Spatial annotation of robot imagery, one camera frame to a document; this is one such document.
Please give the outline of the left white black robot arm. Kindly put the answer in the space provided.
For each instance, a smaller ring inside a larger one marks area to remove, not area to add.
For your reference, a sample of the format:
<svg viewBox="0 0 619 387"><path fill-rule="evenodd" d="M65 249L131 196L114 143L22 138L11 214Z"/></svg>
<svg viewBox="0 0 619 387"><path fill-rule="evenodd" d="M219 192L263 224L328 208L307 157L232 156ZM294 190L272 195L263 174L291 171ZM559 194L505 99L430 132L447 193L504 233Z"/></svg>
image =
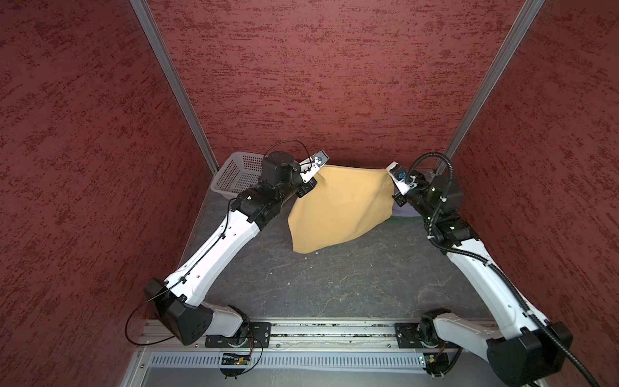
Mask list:
<svg viewBox="0 0 619 387"><path fill-rule="evenodd" d="M172 338L185 346L203 335L243 344L248 316L233 306L206 303L205 297L236 254L280 214L290 198L302 198L316 187L315 176L328 161L324 151L304 161L281 151L264 156L256 184L229 201L227 214L211 237L166 279L148 282L147 300Z"/></svg>

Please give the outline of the lavender skirt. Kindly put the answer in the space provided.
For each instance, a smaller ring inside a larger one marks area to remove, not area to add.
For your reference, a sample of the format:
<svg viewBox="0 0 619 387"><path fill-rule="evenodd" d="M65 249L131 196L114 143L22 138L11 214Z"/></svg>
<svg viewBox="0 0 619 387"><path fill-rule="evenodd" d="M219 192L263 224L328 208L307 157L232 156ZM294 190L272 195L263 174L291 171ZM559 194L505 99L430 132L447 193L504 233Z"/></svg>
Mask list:
<svg viewBox="0 0 619 387"><path fill-rule="evenodd" d="M411 205L406 204L404 206L398 206L394 203L392 207L392 216L394 218L417 218L421 217L418 211L416 211Z"/></svg>

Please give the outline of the yellow skirt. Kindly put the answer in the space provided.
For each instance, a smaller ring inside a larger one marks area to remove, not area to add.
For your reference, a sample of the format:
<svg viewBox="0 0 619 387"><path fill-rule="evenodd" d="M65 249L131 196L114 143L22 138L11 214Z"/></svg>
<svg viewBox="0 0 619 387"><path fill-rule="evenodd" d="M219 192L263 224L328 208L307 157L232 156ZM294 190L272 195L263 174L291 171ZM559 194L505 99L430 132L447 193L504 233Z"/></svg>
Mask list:
<svg viewBox="0 0 619 387"><path fill-rule="evenodd" d="M325 166L288 217L293 251L307 254L357 239L393 214L394 186L383 169Z"/></svg>

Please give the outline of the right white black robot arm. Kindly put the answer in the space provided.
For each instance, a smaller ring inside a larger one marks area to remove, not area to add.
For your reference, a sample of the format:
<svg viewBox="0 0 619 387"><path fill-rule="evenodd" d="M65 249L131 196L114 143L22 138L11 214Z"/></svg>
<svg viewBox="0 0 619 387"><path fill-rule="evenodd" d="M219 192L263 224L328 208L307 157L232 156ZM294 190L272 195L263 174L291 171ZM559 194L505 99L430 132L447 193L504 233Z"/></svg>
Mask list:
<svg viewBox="0 0 619 387"><path fill-rule="evenodd" d="M430 242L464 274L494 318L494 328L463 319L445 308L427 311L415 333L401 339L425 348L454 345L488 362L507 386L540 385L558 373L566 361L573 336L560 323L551 323L503 274L472 227L458 213L463 194L446 176L428 182L415 172L393 164L388 175L395 185L398 206L410 205L424 218Z"/></svg>

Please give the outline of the green skirt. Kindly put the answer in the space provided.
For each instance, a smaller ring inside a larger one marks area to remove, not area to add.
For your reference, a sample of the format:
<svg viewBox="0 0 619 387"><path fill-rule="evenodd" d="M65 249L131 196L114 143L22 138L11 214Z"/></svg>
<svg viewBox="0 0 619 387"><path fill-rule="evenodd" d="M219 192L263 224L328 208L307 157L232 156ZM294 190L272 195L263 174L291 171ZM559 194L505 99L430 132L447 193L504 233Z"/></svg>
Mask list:
<svg viewBox="0 0 619 387"><path fill-rule="evenodd" d="M397 216L397 217L391 217L391 218L388 219L388 222L392 222L392 223L394 223L394 222L409 222L409 223L410 222L412 222L412 223L419 223L419 222L421 222L422 223L423 221L424 221L424 218L421 217L421 216L416 216L416 217L400 217L400 216Z"/></svg>

